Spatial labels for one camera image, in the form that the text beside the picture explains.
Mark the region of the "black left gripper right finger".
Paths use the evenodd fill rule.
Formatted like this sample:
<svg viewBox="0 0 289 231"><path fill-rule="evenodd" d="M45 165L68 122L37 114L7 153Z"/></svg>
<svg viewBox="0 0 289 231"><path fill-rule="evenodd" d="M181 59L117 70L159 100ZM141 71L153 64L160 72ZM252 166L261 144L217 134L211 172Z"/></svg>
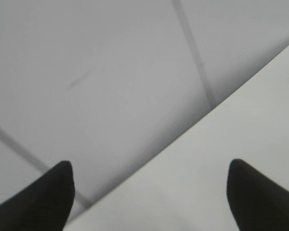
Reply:
<svg viewBox="0 0 289 231"><path fill-rule="evenodd" d="M226 196L241 231L289 231L289 191L242 159L231 161Z"/></svg>

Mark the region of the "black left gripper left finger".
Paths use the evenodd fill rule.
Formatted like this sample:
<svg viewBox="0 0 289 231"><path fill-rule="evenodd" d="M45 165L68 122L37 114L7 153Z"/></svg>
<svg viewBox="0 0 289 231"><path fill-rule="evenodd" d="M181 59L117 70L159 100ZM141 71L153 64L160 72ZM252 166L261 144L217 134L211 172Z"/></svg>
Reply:
<svg viewBox="0 0 289 231"><path fill-rule="evenodd" d="M71 162L61 161L0 204L0 231L61 231L74 198Z"/></svg>

